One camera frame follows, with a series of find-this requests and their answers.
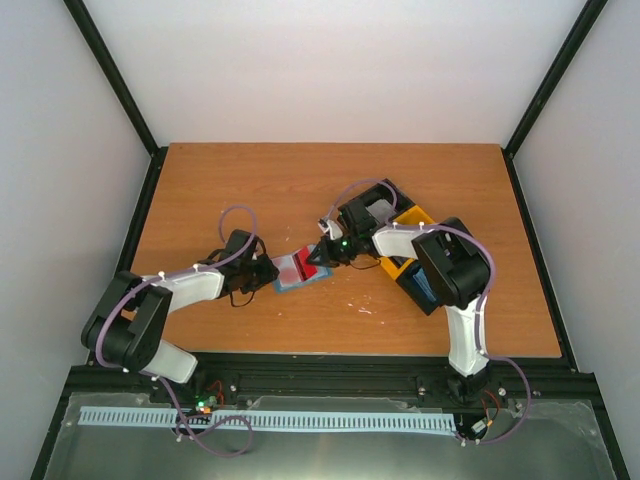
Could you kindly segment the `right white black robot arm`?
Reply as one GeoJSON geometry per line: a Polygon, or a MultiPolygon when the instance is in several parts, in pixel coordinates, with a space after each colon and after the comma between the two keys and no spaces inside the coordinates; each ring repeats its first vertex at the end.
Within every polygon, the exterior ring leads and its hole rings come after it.
{"type": "Polygon", "coordinates": [[[369,255],[427,315],[446,313],[450,395],[460,403],[477,397],[488,381],[485,304],[494,264],[464,223],[436,223],[418,205],[396,210],[386,200],[354,199],[337,219],[324,216],[307,264],[337,268],[369,255]]]}

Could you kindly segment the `blue card holder wallet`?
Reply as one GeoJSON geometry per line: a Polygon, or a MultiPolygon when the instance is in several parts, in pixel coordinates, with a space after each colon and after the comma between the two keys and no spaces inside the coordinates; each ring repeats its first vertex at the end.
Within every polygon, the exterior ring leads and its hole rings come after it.
{"type": "Polygon", "coordinates": [[[293,253],[271,259],[279,272],[277,279],[273,282],[277,293],[302,288],[332,276],[329,268],[307,263],[314,248],[314,244],[309,244],[293,253]]]}

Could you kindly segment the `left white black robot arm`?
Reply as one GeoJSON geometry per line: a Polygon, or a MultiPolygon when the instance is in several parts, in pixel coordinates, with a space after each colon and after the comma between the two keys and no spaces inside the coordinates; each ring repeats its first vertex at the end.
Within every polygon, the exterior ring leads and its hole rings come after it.
{"type": "Polygon", "coordinates": [[[235,292],[254,295],[279,271],[257,235],[236,229],[226,245],[184,270],[150,276],[117,273],[81,333],[81,343],[102,366],[162,377],[186,402],[201,400],[208,378],[196,357],[165,341],[168,316],[235,292]]]}

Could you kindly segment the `red white credit card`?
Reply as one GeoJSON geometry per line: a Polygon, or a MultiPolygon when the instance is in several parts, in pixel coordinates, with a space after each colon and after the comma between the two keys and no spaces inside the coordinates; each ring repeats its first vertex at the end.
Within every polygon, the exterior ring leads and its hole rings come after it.
{"type": "Polygon", "coordinates": [[[273,259],[274,265],[279,270],[277,285],[280,290],[288,290],[295,287],[301,277],[292,255],[283,255],[273,259]]]}

